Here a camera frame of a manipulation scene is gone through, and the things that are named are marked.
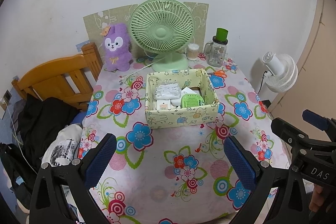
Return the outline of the operator right hand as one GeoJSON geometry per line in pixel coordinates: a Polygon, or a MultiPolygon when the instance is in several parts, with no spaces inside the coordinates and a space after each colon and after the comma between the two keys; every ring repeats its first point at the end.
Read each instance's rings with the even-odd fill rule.
{"type": "Polygon", "coordinates": [[[326,194],[327,191],[322,186],[314,184],[314,189],[309,204],[309,209],[312,212],[316,213],[319,210],[319,208],[323,205],[326,194]]]}

